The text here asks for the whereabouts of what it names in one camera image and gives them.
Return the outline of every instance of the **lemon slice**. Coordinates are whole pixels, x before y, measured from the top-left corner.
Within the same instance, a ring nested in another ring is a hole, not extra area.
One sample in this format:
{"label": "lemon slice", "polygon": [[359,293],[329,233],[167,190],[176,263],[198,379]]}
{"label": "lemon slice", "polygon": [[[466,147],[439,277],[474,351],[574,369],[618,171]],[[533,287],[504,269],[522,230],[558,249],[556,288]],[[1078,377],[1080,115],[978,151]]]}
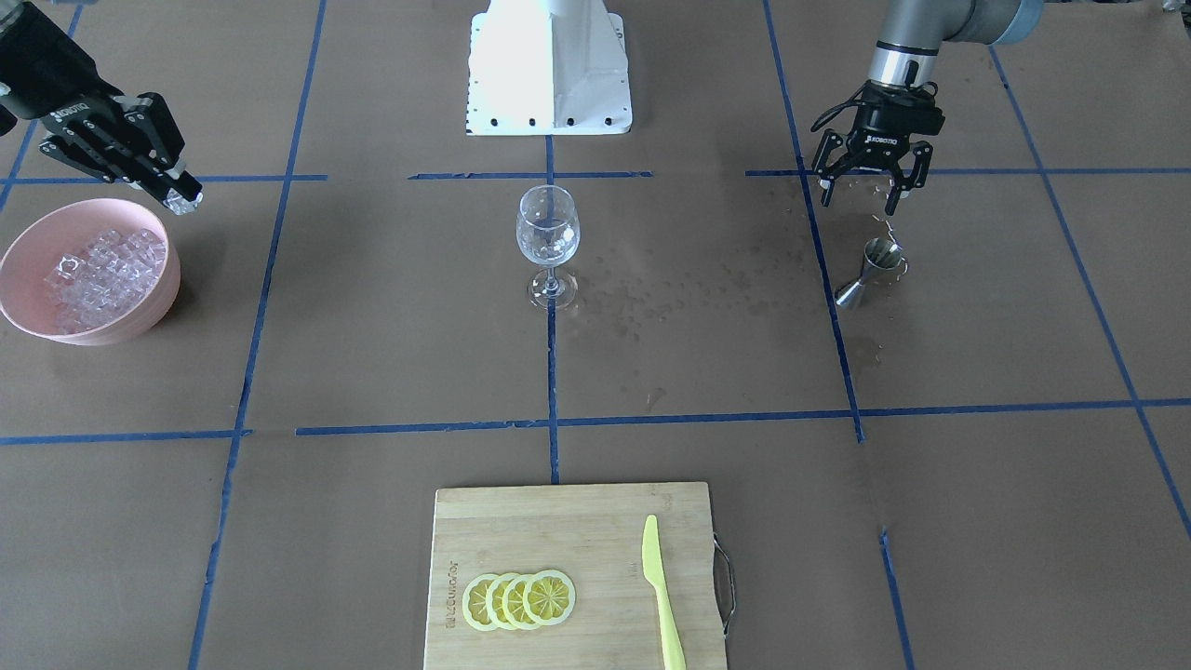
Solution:
{"label": "lemon slice", "polygon": [[535,631],[542,627],[540,622],[530,619],[529,613],[525,612],[525,591],[536,578],[537,575],[522,575],[509,582],[505,587],[505,593],[500,596],[500,605],[505,618],[515,628],[520,631]]}
{"label": "lemon slice", "polygon": [[488,587],[497,576],[487,572],[480,575],[463,589],[463,620],[476,631],[493,631],[497,625],[488,616],[488,608],[485,607],[485,597],[488,595]]}
{"label": "lemon slice", "polygon": [[523,599],[525,614],[542,626],[557,626],[575,608],[575,584],[565,572],[543,570],[534,575]]}
{"label": "lemon slice", "polygon": [[517,626],[509,622],[509,618],[505,615],[505,589],[509,587],[509,582],[512,582],[517,577],[520,577],[519,572],[505,572],[498,576],[488,584],[488,593],[484,594],[484,608],[488,614],[488,619],[497,625],[498,628],[504,628],[505,631],[516,631]]}

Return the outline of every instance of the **wine glass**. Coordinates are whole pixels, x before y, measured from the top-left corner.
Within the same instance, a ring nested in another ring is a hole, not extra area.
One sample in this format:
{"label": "wine glass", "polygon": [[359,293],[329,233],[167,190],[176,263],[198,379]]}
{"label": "wine glass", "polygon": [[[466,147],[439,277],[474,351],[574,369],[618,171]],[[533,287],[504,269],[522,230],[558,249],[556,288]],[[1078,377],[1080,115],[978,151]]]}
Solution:
{"label": "wine glass", "polygon": [[569,305],[579,286],[574,275],[557,267],[579,249],[579,214],[566,188],[535,186],[522,195],[517,245],[526,258],[545,268],[529,281],[530,300],[542,308],[549,306],[550,299],[555,308]]}

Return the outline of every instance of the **pink bowl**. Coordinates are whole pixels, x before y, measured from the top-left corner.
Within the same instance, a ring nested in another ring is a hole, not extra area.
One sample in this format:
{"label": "pink bowl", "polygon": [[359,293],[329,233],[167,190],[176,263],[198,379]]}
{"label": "pink bowl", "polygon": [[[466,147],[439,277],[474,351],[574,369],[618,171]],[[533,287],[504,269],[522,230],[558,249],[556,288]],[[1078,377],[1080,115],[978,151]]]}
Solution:
{"label": "pink bowl", "polygon": [[[45,275],[62,253],[85,246],[105,230],[131,234],[142,227],[166,242],[168,255],[157,283],[116,320],[82,332],[57,333],[57,308],[50,301]],[[114,345],[136,338],[166,315],[177,296],[181,277],[177,251],[156,214],[127,200],[83,200],[45,214],[12,243],[0,259],[0,311],[13,325],[38,338],[68,345]]]}

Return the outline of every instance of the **wooden cutting board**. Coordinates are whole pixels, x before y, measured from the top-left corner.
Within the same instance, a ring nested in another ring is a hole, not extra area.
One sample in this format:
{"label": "wooden cutting board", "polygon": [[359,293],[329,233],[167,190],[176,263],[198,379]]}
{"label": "wooden cutting board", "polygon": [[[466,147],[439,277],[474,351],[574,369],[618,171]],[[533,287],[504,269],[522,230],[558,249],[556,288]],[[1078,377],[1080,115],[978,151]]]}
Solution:
{"label": "wooden cutting board", "polygon": [[[657,515],[687,668],[727,670],[701,482],[441,489],[424,669],[661,670],[656,601],[641,575],[649,514]],[[562,624],[480,632],[463,620],[463,590],[478,575],[545,569],[575,583],[575,608]]]}

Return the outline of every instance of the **knife blade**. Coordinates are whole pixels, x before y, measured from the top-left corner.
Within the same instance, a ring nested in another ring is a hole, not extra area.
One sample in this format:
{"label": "knife blade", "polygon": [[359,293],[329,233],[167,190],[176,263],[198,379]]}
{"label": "knife blade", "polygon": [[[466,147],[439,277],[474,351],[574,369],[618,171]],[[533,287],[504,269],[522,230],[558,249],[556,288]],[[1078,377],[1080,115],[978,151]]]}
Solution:
{"label": "knife blade", "polygon": [[666,589],[666,571],[662,569],[662,547],[657,537],[657,518],[650,514],[646,518],[646,530],[641,536],[641,574],[654,587],[657,596],[657,627],[662,638],[662,663],[666,670],[686,670],[686,657],[682,656],[682,643],[674,624],[674,612],[669,605],[669,591]]}

